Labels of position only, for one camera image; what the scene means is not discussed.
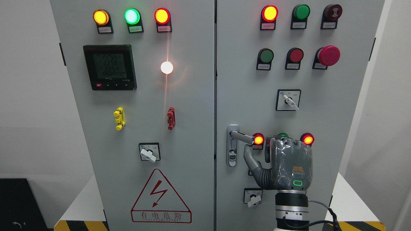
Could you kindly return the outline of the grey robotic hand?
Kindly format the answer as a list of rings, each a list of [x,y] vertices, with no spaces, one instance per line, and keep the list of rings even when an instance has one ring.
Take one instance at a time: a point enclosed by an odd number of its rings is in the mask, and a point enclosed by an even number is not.
[[[312,149],[300,140],[274,136],[269,142],[271,168],[263,168],[246,144],[244,160],[263,190],[307,190],[312,181]]]

